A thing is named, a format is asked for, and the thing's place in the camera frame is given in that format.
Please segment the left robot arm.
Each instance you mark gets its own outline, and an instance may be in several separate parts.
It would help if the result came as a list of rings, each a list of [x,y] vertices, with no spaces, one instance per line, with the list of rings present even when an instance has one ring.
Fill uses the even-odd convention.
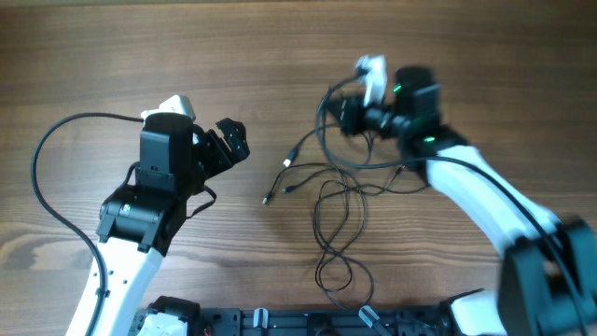
[[[189,116],[158,112],[146,117],[135,181],[118,187],[102,204],[97,247],[106,268],[104,304],[95,326],[100,292],[98,266],[67,330],[70,335],[125,335],[172,239],[191,217],[187,200],[205,191],[205,181],[250,153],[246,129],[222,119],[205,131]]]

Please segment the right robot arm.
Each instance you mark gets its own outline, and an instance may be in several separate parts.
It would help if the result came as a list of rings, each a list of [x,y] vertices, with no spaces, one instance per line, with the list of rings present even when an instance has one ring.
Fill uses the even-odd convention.
[[[559,219],[500,176],[450,126],[439,109],[430,69],[396,72],[394,100],[386,103],[384,72],[358,67],[365,90],[341,96],[330,88],[317,120],[332,116],[341,131],[372,131],[397,141],[400,162],[456,203],[480,228],[502,260],[496,291],[478,290],[450,303],[463,335],[587,334],[596,322],[596,243],[582,219]]]

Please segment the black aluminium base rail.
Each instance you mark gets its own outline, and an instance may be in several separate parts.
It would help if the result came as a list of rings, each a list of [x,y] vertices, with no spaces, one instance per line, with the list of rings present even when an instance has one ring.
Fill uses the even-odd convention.
[[[130,335],[156,334],[159,318],[172,335],[460,335],[443,301],[436,305],[373,309],[368,323],[357,310],[271,310],[202,308],[198,303],[161,296],[135,314]]]

